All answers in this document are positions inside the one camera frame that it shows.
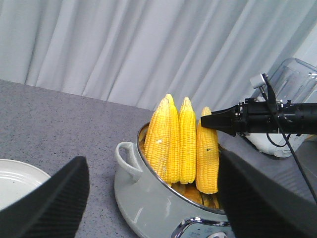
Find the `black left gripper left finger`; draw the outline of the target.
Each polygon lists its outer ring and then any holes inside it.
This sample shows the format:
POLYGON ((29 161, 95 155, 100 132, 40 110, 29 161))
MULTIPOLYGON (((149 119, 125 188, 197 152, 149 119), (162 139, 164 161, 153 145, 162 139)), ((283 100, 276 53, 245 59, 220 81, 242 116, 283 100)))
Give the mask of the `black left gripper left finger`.
POLYGON ((73 238, 89 196, 89 168, 76 156, 34 191, 0 212, 2 238, 73 238))

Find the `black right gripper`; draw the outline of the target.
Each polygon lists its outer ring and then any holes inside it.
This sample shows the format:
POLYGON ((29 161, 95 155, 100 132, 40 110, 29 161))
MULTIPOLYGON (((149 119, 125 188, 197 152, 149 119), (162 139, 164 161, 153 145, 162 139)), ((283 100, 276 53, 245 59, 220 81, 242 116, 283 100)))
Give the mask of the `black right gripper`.
POLYGON ((228 109, 201 116, 205 128, 222 131, 236 136, 238 133, 317 133, 316 103, 274 103, 259 102, 247 98, 245 102, 228 109))

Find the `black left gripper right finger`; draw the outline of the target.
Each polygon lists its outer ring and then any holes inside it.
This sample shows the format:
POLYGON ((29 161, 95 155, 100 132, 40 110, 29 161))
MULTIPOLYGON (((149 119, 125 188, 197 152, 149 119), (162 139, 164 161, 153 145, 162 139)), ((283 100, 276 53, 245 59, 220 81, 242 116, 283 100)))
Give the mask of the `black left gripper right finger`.
POLYGON ((237 238, 315 238, 317 206, 231 151, 220 156, 219 197, 237 238))

